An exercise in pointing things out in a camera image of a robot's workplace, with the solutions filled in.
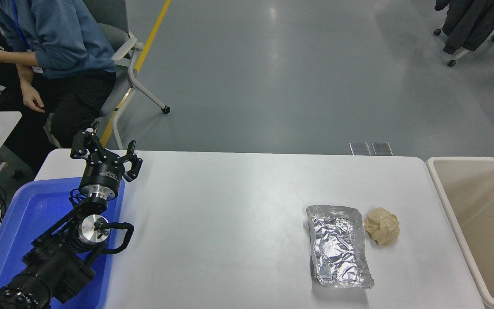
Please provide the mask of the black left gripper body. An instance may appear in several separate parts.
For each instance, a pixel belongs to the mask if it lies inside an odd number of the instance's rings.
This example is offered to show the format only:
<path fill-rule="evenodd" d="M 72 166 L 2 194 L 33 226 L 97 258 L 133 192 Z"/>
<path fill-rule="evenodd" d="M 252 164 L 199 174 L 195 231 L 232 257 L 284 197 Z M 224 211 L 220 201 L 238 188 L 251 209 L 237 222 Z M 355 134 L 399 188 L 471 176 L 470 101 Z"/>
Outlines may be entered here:
<path fill-rule="evenodd" d="M 123 164 L 115 165 L 118 156 L 112 152 L 106 152 L 103 155 L 96 152 L 89 154 L 79 186 L 80 192 L 87 194 L 92 186 L 102 186 L 117 194 L 125 173 Z"/>

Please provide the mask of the person's right hand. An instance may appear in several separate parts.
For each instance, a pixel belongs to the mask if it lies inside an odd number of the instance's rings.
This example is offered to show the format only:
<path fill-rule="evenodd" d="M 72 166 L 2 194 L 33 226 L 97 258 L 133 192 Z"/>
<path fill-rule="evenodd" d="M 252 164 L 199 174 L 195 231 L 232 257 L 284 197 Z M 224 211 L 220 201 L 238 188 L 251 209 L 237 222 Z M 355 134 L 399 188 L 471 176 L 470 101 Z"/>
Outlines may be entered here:
<path fill-rule="evenodd" d="M 20 82 L 20 90 L 24 106 L 37 113 L 46 112 L 39 92 L 29 82 Z"/>

